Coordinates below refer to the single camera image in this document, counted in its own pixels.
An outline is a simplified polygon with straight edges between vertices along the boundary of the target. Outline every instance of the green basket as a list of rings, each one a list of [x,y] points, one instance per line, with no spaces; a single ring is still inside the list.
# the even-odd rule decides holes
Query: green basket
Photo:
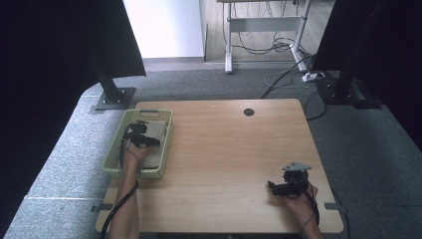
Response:
[[[161,144],[161,158],[159,165],[154,169],[141,170],[139,179],[160,179],[164,175],[165,163],[167,161],[168,147],[170,145],[171,134],[173,130],[172,111],[168,110],[127,110],[124,112],[123,118],[118,126],[117,133],[112,141],[108,155],[106,156],[103,170],[110,173],[111,176],[120,177],[122,170],[118,161],[120,151],[120,141],[123,137],[126,127],[130,123],[145,121],[165,121],[166,134],[164,143]]]

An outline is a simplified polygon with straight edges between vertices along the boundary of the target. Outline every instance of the desk leg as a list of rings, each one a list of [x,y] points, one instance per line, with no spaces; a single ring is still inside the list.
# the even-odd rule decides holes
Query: desk leg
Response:
[[[232,74],[232,30],[230,28],[230,23],[232,21],[231,3],[229,3],[229,7],[227,9],[226,74]]]
[[[299,52],[299,46],[301,45],[302,35],[304,34],[305,24],[307,23],[310,7],[311,7],[311,0],[307,0],[307,3],[305,4],[304,14],[302,15],[302,19],[301,19],[301,24],[298,29],[298,36],[295,39],[294,45],[291,46],[293,57],[295,58],[295,61],[298,63],[299,70],[302,73],[307,72],[308,69],[307,69],[307,66],[305,66],[305,63],[303,62],[303,57],[301,56],[301,53]]]

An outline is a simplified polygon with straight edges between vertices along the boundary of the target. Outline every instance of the hole in table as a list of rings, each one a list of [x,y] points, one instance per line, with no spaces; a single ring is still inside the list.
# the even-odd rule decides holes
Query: hole in table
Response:
[[[245,114],[245,116],[247,116],[247,117],[251,117],[251,116],[253,116],[254,115],[254,110],[252,110],[252,109],[249,109],[249,108],[247,108],[247,109],[245,109],[244,111],[243,111],[243,114]]]

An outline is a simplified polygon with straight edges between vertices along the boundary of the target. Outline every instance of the black curtain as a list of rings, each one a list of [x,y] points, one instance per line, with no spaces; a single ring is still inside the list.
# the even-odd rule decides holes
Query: black curtain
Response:
[[[363,49],[357,75],[422,150],[422,19],[416,0],[388,0]]]
[[[109,78],[145,75],[121,0],[1,1],[1,228],[4,235],[81,94]]]

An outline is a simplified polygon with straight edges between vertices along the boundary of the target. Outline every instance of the table top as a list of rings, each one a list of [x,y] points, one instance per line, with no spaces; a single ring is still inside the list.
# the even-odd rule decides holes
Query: table top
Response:
[[[164,177],[141,181],[137,190],[140,232],[299,232],[267,186],[267,180],[285,183],[282,167],[293,161],[313,168],[321,231],[342,231],[338,211],[324,208],[334,199],[299,101],[142,102],[136,108],[173,111]],[[104,203],[114,202],[118,181],[111,179]],[[100,212],[97,230],[108,214]]]

